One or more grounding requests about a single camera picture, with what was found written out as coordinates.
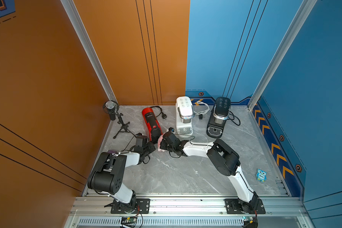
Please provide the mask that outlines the red Nespresso coffee machine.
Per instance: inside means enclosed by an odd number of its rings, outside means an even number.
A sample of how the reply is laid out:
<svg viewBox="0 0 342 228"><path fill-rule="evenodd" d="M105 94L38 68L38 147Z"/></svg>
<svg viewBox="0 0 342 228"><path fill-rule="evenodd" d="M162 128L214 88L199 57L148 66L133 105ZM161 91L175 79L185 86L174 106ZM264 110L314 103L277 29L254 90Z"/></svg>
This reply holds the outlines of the red Nespresso coffee machine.
<svg viewBox="0 0 342 228"><path fill-rule="evenodd" d="M150 107L142 110L142 116L146 124L146 132L149 134L150 141L155 144L162 135L162 129Z"/></svg>

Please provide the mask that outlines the white coffee machine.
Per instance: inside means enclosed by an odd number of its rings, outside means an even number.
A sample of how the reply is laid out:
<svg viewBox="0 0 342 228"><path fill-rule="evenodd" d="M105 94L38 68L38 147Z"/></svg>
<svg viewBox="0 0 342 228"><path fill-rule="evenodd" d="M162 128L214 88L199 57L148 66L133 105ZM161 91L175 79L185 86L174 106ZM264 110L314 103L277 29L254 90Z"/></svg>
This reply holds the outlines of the white coffee machine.
<svg viewBox="0 0 342 228"><path fill-rule="evenodd" d="M189 97L176 99L176 131L180 137L188 137L193 134L192 119L195 116L193 105Z"/></svg>

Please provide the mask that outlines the pink towel cloth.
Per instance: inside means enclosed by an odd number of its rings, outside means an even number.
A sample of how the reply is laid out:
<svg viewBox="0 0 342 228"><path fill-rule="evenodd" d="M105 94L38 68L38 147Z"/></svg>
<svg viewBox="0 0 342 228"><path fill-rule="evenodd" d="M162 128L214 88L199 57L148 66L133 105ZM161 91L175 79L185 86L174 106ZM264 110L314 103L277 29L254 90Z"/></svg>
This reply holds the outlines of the pink towel cloth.
<svg viewBox="0 0 342 228"><path fill-rule="evenodd" d="M158 139L158 142L157 142L157 151L158 151L158 152L165 152L165 150L163 150L163 149L161 148L162 140L163 140L163 136L160 136L159 139Z"/></svg>

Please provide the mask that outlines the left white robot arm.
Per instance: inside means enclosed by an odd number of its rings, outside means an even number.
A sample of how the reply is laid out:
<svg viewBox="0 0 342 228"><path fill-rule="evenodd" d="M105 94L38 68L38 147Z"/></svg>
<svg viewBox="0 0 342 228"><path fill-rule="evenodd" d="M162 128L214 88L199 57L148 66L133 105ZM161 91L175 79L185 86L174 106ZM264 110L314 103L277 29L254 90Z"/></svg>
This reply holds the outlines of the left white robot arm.
<svg viewBox="0 0 342 228"><path fill-rule="evenodd" d="M101 153L87 179L89 189L114 199L107 207L120 209L124 213L138 210L135 191L123 184L125 169L143 163L145 158L149 158L156 150L154 143L150 142L147 136L136 134L135 139L136 143L130 150Z"/></svg>

